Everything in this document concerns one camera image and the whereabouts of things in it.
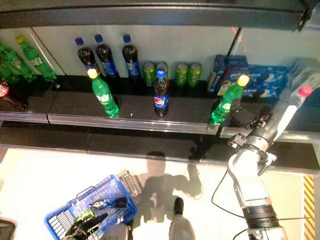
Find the black shoe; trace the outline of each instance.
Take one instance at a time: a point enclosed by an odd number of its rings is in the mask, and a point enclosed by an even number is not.
[[[184,214],[184,200],[181,197],[177,197],[174,201],[174,215]]]

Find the soda can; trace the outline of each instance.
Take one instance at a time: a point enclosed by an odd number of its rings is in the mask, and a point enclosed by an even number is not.
[[[143,79],[148,87],[152,87],[156,78],[155,65],[151,61],[147,61],[143,66]]]
[[[186,84],[187,77],[188,77],[188,70],[189,70],[189,67],[184,62],[180,62],[176,66],[174,81],[178,87],[183,87]]]
[[[196,62],[191,65],[187,77],[187,82],[190,87],[194,88],[198,84],[201,72],[202,66],[200,63]]]
[[[166,77],[169,78],[169,75],[168,75],[169,68],[168,68],[168,64],[165,61],[160,61],[156,65],[156,70],[158,71],[158,69],[164,69]]]

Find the gray pants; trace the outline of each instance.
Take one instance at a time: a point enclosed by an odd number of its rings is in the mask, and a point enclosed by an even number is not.
[[[188,219],[177,214],[173,217],[173,221],[169,230],[169,240],[195,240],[194,229]]]

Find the oreo box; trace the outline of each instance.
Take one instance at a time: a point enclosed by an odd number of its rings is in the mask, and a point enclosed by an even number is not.
[[[288,83],[288,69],[284,66],[249,65],[250,81],[243,96],[278,98]]]
[[[233,55],[227,59],[226,70],[223,78],[217,85],[216,91],[218,96],[223,96],[228,88],[236,84],[238,78],[249,73],[249,65],[246,56]]]
[[[244,55],[231,55],[227,59],[225,59],[224,55],[217,55],[208,80],[208,92],[216,93],[220,89],[223,84],[222,81],[225,81],[225,74],[230,78],[231,74],[236,74],[238,71],[246,71],[247,67],[248,62]]]

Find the black shelf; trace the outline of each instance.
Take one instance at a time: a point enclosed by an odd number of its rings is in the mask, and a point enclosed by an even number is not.
[[[63,79],[64,76],[58,76],[56,84],[61,83]],[[57,95],[56,84],[47,82],[39,76],[33,83],[20,80],[10,85],[10,91],[27,100],[29,105],[25,110],[19,110],[0,99],[0,121],[48,124],[47,113]]]
[[[211,109],[217,99],[200,98],[205,93],[205,82],[195,90],[180,92],[170,89],[169,111],[160,117],[155,114],[153,88],[139,89],[141,94],[127,88],[128,79],[122,78],[112,92],[118,101],[119,116],[110,118],[92,93],[87,77],[67,77],[61,86],[50,111],[51,124],[77,125],[102,128],[195,133],[215,135],[217,127],[208,128]]]
[[[49,149],[169,161],[196,161],[225,166],[236,151],[216,135],[151,132],[85,126],[4,122],[0,146]],[[276,142],[278,156],[271,169],[318,174],[320,167],[310,143]]]
[[[46,123],[53,125],[145,130],[168,133],[216,135],[218,127],[209,126],[208,120],[219,99],[207,93],[206,82],[200,81],[195,89],[175,89],[169,85],[169,111],[164,117],[154,112],[153,89],[141,87],[139,91],[128,87],[129,80],[121,78],[110,83],[118,101],[120,114],[110,118],[92,93],[91,81],[86,76],[66,76],[56,90],[49,83],[35,84],[27,88],[16,86],[18,93],[31,91],[29,107],[16,111],[0,100],[0,121]],[[320,142],[320,91],[315,91],[293,117],[281,142]],[[275,101],[243,98],[241,104],[256,116],[267,112]],[[229,138],[237,133],[250,131],[238,127],[231,118],[223,124],[219,136]]]
[[[299,0],[5,0],[1,2],[0,28],[199,25],[294,31],[305,8]]]

